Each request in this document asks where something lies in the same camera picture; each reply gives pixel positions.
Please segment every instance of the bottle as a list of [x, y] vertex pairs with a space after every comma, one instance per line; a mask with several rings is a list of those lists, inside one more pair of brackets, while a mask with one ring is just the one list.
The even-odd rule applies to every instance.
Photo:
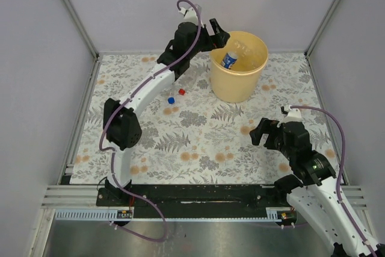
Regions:
[[170, 105], [175, 104], [175, 82], [171, 85], [171, 89], [167, 93], [167, 102]]
[[197, 78], [198, 71], [193, 67], [190, 67], [180, 78], [180, 90], [178, 93], [183, 96], [186, 92], [190, 92], [194, 88]]
[[230, 50], [224, 56], [221, 65], [225, 69], [233, 69], [235, 71], [252, 70], [252, 63], [249, 63], [252, 56], [252, 51], [247, 45], [239, 40], [234, 40], [230, 43]]

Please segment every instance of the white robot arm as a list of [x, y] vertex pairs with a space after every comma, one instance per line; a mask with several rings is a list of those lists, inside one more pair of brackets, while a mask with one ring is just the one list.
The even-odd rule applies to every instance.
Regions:
[[384, 247], [366, 230], [337, 186], [336, 174], [328, 160], [312, 150], [300, 110], [287, 106], [282, 107], [282, 113], [286, 117], [281, 122], [262, 119], [250, 132], [254, 145], [259, 145], [262, 134], [268, 134], [264, 146], [279, 150], [289, 160], [294, 175], [276, 181], [276, 188], [323, 239], [332, 256], [374, 256], [375, 251], [382, 256]]
[[[170, 40], [165, 51], [157, 59], [151, 73], [119, 101], [108, 99], [105, 102], [103, 128], [109, 148], [115, 150], [115, 177], [122, 187], [131, 181], [131, 152], [141, 137], [138, 118], [145, 107], [189, 68], [190, 60], [198, 52], [223, 48], [230, 38], [230, 34], [221, 29], [215, 19], [210, 19], [214, 35], [209, 35], [206, 25], [202, 22], [199, 30], [200, 10], [198, 5], [189, 9], [179, 8], [183, 21], [179, 24], [174, 39]], [[109, 174], [108, 180], [116, 187], [112, 174]]]

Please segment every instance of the floral tablecloth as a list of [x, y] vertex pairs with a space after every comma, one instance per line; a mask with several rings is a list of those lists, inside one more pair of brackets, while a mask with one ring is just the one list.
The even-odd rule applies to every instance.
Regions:
[[[87, 120], [74, 160], [71, 184], [97, 184], [109, 172], [110, 152], [100, 152], [103, 104], [119, 99], [152, 69], [157, 55], [104, 55]], [[219, 100], [210, 86], [209, 55], [201, 54], [178, 80], [183, 87], [189, 71], [194, 86], [176, 103], [159, 94], [139, 121], [142, 138], [132, 155], [136, 184], [271, 184], [291, 172], [287, 160], [263, 146], [252, 146], [251, 129], [262, 117], [282, 119], [280, 106], [318, 107], [318, 98], [303, 54], [271, 54], [255, 92], [239, 104]], [[303, 111], [313, 147], [337, 170], [338, 164], [324, 116]]]

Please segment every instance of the yellow bucket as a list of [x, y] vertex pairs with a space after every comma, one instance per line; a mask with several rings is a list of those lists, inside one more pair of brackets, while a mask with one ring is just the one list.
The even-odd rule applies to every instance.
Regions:
[[[235, 51], [234, 40], [239, 40], [251, 49], [252, 54], [243, 60], [238, 59], [232, 69], [225, 69], [222, 59], [228, 51]], [[211, 87], [214, 93], [225, 102], [246, 101], [254, 92], [260, 74], [268, 59], [266, 44], [251, 33], [232, 31], [227, 45], [214, 49], [211, 57]]]

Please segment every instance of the purple cable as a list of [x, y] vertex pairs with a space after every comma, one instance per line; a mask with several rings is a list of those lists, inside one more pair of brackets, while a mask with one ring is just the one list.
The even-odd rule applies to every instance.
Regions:
[[[341, 192], [340, 192], [343, 167], [345, 165], [345, 149], [346, 149], [345, 133], [343, 132], [341, 124], [338, 122], [338, 120], [335, 118], [335, 116], [333, 116], [328, 111], [323, 110], [322, 108], [307, 107], [307, 106], [304, 106], [304, 105], [292, 105], [291, 108], [303, 108], [303, 109], [306, 109], [306, 110], [320, 111], [320, 112], [326, 114], [327, 116], [329, 116], [334, 121], [334, 123], [337, 125], [338, 130], [341, 133], [341, 139], [342, 139], [341, 163], [340, 163], [340, 166], [339, 166], [338, 177], [337, 177], [337, 185], [336, 185], [337, 197], [338, 197], [339, 203], [342, 205], [342, 208], [345, 211], [346, 215], [348, 216], [348, 218], [349, 218], [350, 222], [352, 223], [353, 227], [356, 229], [357, 233], [360, 235], [362, 241], [366, 244], [366, 242], [368, 240], [366, 239], [364, 233], [359, 228], [359, 226], [356, 223], [356, 221], [354, 220], [353, 216], [350, 214], [348, 207], [344, 204], [344, 202], [342, 200]], [[370, 244], [366, 244], [366, 245], [367, 245], [369, 251], [372, 253], [373, 257], [377, 257], [377, 254], [375, 253], [373, 247]]]
[[183, 60], [191, 51], [192, 49], [194, 48], [194, 46], [197, 44], [198, 42], [198, 39], [199, 39], [199, 35], [200, 35], [200, 30], [202, 28], [201, 26], [201, 21], [200, 21], [200, 13], [197, 9], [197, 7], [189, 0], [178, 0], [177, 3], [176, 3], [176, 6], [177, 8], [180, 10], [180, 3], [181, 2], [186, 2], [187, 4], [189, 4], [192, 9], [195, 10], [195, 13], [197, 14], [197, 17], [198, 17], [198, 31], [197, 31], [197, 35], [192, 43], [192, 45], [190, 46], [190, 48], [181, 56], [179, 57], [176, 61], [172, 62], [171, 64], [169, 64], [168, 66], [164, 67], [163, 69], [155, 72], [153, 74], [153, 76], [150, 76], [148, 77], [147, 79], [145, 79], [133, 92], [132, 94], [130, 95], [130, 97], [128, 99], [126, 99], [112, 114], [111, 116], [109, 117], [108, 121], [106, 122], [106, 125], [104, 127], [104, 130], [103, 130], [103, 133], [102, 133], [102, 136], [100, 137], [100, 140], [99, 140], [99, 150], [102, 151], [102, 152], [105, 152], [107, 150], [111, 150], [112, 151], [112, 155], [111, 155], [111, 173], [112, 173], [112, 179], [114, 180], [116, 186], [121, 189], [124, 193], [128, 194], [128, 195], [131, 195], [135, 198], [138, 198], [138, 199], [141, 199], [147, 203], [149, 203], [151, 206], [153, 206], [155, 208], [155, 210], [159, 213], [159, 215], [161, 216], [162, 218], [162, 221], [163, 221], [163, 225], [164, 225], [164, 233], [163, 233], [163, 236], [159, 239], [154, 239], [154, 238], [149, 238], [149, 237], [146, 237], [144, 235], [141, 235], [139, 233], [136, 233], [132, 230], [129, 230], [129, 229], [126, 229], [126, 228], [123, 228], [123, 227], [120, 227], [120, 226], [116, 226], [117, 228], [123, 230], [123, 231], [126, 231], [126, 232], [129, 232], [137, 237], [140, 237], [142, 239], [145, 239], [147, 241], [153, 241], [153, 242], [163, 242], [167, 239], [167, 235], [168, 235], [168, 225], [167, 225], [167, 222], [166, 222], [166, 219], [163, 215], [163, 213], [161, 212], [161, 210], [159, 210], [159, 208], [153, 203], [151, 202], [150, 200], [142, 197], [142, 196], [139, 196], [137, 194], [134, 194], [134, 193], [131, 193], [130, 191], [127, 191], [125, 190], [118, 182], [117, 178], [115, 177], [115, 171], [114, 171], [114, 162], [115, 162], [115, 154], [116, 154], [116, 150], [114, 147], [103, 147], [103, 141], [104, 141], [104, 138], [106, 136], [106, 133], [107, 133], [107, 130], [113, 120], [113, 118], [115, 118], [115, 116], [118, 114], [118, 112], [126, 106], [126, 104], [128, 104], [129, 102], [132, 101], [132, 98], [149, 82], [151, 81], [151, 79], [154, 79], [156, 76], [158, 76], [159, 74], [161, 74], [162, 72], [164, 72], [165, 70], [169, 69], [171, 66], [174, 66], [175, 64], [177, 64], [178, 62], [180, 62], [181, 60]]

